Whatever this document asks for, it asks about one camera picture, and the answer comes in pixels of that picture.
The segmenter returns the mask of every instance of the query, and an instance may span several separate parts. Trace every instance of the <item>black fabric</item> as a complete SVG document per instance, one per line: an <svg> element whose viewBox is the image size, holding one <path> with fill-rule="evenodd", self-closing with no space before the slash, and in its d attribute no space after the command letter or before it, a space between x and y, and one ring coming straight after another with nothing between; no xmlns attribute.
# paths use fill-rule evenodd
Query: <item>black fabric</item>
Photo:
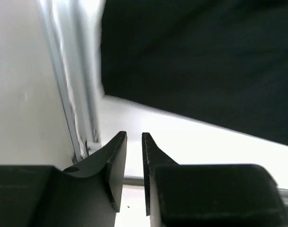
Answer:
<svg viewBox="0 0 288 227"><path fill-rule="evenodd" d="M288 0L106 0L101 73L106 95L288 145Z"/></svg>

